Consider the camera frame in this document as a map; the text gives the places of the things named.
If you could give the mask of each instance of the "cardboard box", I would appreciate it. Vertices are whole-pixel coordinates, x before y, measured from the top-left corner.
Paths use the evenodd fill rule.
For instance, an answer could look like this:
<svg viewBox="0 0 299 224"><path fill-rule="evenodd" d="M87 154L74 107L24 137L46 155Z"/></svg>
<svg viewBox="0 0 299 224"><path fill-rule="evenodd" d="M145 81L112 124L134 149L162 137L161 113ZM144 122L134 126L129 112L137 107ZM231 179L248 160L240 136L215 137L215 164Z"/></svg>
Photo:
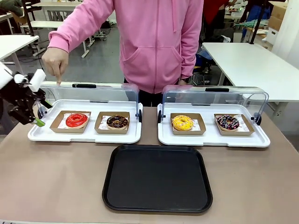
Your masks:
<svg viewBox="0 0 299 224"><path fill-rule="evenodd" d="M24 17L19 17L19 16L17 16L16 14L14 14L12 12L11 12L11 15L13 15L14 21L17 23L17 25L19 25L19 23L22 24L22 25L27 23L25 16Z"/></svg>
<svg viewBox="0 0 299 224"><path fill-rule="evenodd" d="M274 45L276 38L278 35L278 31L274 30L272 28L269 28L269 31L267 33L267 38L266 41L269 42L270 44Z"/></svg>
<svg viewBox="0 0 299 224"><path fill-rule="evenodd" d="M201 115L199 113L171 113L170 119L171 119L171 125L172 125L172 119L178 115L185 115L192 120L197 120L200 130L199 131L178 131L174 127L172 127L173 134L174 135L203 135L206 131L206 125L204 123L204 120L202 119Z"/></svg>
<svg viewBox="0 0 299 224"><path fill-rule="evenodd" d="M123 116L125 118L128 118L128 125L125 129L123 130L103 130L103 129L99 129L99 126L103 120L103 116L116 116L116 115L120 115ZM94 129L97 133L99 134L126 134L128 132L128 128L130 125L130 113L129 112L100 112L98 115L98 118L95 122L95 126Z"/></svg>
<svg viewBox="0 0 299 224"><path fill-rule="evenodd" d="M70 128L70 129L58 128L59 124L61 123L61 121L64 118L64 114L65 113L88 113L89 117L90 117L90 114L91 114L90 111L61 111L57 115L57 117L54 119L53 123L50 126L50 129L52 131L54 131L55 133L77 133L77 134L83 134L84 131L85 131L85 129L86 129L86 127L87 127L87 125L88 125L89 119L87 120L86 125L83 128L79 128L79 129L74 129L74 128Z"/></svg>
<svg viewBox="0 0 299 224"><path fill-rule="evenodd" d="M230 116L235 116L235 115L238 115L236 113L232 114L232 113L216 113L214 114L214 117L215 117L215 123L219 129L219 132L221 135L223 136L250 136L253 132L254 132L254 128L252 127L252 125L249 123L249 121L246 119L246 117L241 114L241 118L242 120L244 121L245 125L247 126L248 130L247 131L235 131L235 132L228 132L228 131L223 131L222 129L220 129L220 125L218 124L217 120L216 120L216 117L219 116L219 115L230 115Z"/></svg>
<svg viewBox="0 0 299 224"><path fill-rule="evenodd" d="M274 30L279 31L281 23L282 23L282 20L280 20L274 16L271 16L269 19L268 26Z"/></svg>
<svg viewBox="0 0 299 224"><path fill-rule="evenodd" d="M279 1L269 1L274 7L271 13L271 16L274 16L280 20L284 19L286 9L288 7L287 3Z"/></svg>

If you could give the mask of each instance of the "floor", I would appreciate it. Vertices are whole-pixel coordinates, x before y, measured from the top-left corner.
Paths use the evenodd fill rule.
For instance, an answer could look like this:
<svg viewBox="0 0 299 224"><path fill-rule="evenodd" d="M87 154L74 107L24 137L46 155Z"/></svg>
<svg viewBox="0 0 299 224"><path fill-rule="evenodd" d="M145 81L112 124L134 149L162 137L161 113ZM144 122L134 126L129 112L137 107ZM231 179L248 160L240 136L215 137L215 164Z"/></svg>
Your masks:
<svg viewBox="0 0 299 224"><path fill-rule="evenodd" d="M40 29L36 34L40 36L42 46L47 46L48 30ZM123 74L119 67L119 31L117 28L106 30L110 32L106 41L96 41L90 48L89 54L82 59L83 45L80 44L70 53L69 66L63 75L63 81L72 82L103 82L103 83L122 83ZM234 41L239 42L241 34L236 33ZM32 57L32 50L24 48L17 52L22 68L25 73L35 72L37 68L44 64L41 60ZM209 76L210 84L217 85L220 78L221 70L217 66L212 67ZM55 81L55 77L47 76L48 81ZM287 139L299 150L298 136L286 136Z"/></svg>

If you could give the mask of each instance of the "white tray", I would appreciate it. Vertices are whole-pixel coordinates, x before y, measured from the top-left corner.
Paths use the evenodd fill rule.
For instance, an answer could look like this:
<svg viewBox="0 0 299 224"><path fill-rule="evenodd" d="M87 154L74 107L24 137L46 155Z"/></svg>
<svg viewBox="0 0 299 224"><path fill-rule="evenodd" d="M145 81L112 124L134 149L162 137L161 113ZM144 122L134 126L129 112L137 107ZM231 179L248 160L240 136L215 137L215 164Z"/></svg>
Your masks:
<svg viewBox="0 0 299 224"><path fill-rule="evenodd" d="M77 110L91 111L90 120L83 134L55 133L50 126L60 111ZM98 134L94 130L99 112L124 111L130 113L130 125L127 134ZM46 123L43 127L34 127L29 131L28 138L32 141L80 141L97 143L131 144L141 137L141 123L136 118L136 102L109 101L108 103L90 102L89 100L58 100L42 118Z"/></svg>
<svg viewBox="0 0 299 224"><path fill-rule="evenodd" d="M230 147L267 147L270 140L265 132L256 123L252 123L255 130L250 136L222 136L215 124L215 113L237 113L244 114L250 120L250 113L242 105L211 104L210 106L193 106L191 104L167 103L161 123L158 124L159 141L165 145L185 145L185 146L230 146ZM200 113L205 125L206 132L200 136L174 135L172 131L171 113Z"/></svg>

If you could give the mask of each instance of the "hand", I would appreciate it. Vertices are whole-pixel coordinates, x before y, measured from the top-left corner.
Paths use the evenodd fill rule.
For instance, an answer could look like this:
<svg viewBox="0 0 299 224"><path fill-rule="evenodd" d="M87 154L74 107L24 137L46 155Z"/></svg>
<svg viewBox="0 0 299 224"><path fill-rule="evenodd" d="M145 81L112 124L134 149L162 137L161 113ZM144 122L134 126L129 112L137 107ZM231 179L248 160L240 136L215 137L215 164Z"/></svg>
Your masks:
<svg viewBox="0 0 299 224"><path fill-rule="evenodd" d="M187 85L188 83L185 82L183 79L180 79L178 85Z"/></svg>
<svg viewBox="0 0 299 224"><path fill-rule="evenodd" d="M48 48L42 56L42 60L47 71L55 76L57 85L61 84L61 76L64 74L66 67L69 64L69 54L59 48Z"/></svg>

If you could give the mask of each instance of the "brown paper tray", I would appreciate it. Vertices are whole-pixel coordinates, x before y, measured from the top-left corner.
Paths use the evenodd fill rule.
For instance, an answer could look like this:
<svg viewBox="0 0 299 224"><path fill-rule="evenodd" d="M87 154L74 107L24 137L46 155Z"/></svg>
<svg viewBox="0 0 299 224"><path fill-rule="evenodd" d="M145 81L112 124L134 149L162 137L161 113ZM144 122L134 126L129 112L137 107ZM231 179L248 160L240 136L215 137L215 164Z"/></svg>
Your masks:
<svg viewBox="0 0 299 224"><path fill-rule="evenodd" d="M126 129L123 129L123 130L102 130L102 129L99 129L99 126L101 124L103 116L115 116L115 115L120 115L120 116L123 116L125 118L128 118L128 126L127 126ZM98 118L95 122L94 129L99 134L126 134L128 132L129 125L130 125L130 113L129 112L100 112L99 115L98 115Z"/></svg>
<svg viewBox="0 0 299 224"><path fill-rule="evenodd" d="M202 119L201 115L199 113L171 113L171 124L172 124L172 119L178 115L185 115L192 120L197 120L198 124L200 126L200 131L178 131L175 128L172 127L173 134L174 135L203 135L206 131L206 126L204 123L204 120Z"/></svg>
<svg viewBox="0 0 299 224"><path fill-rule="evenodd" d="M230 115L230 116L235 116L237 115L238 113L215 113L214 114L214 117L215 117L215 123L219 129L219 132L221 135L223 136L250 136L253 132L254 132L254 128L252 127L252 125L249 123L249 121L247 120L247 118L241 114L242 116L242 119L244 121L244 123L246 124L247 128L249 129L248 132L229 132L229 131L223 131L221 128L220 128L220 125L218 124L217 120L216 120L216 116L221 116L221 115Z"/></svg>
<svg viewBox="0 0 299 224"><path fill-rule="evenodd" d="M54 131L55 133L77 133L77 134L83 134L87 125L88 125L88 122L89 122L89 119L87 120L86 122L86 125L83 127L83 128L79 128L79 129L62 129L62 128L58 128L59 124L61 123L62 119L64 118L64 114L65 113L88 113L89 114L89 119L90 119L90 114L91 112L90 111L61 111L57 117L54 119L54 121L52 122L51 126L50 126L50 129L52 131Z"/></svg>

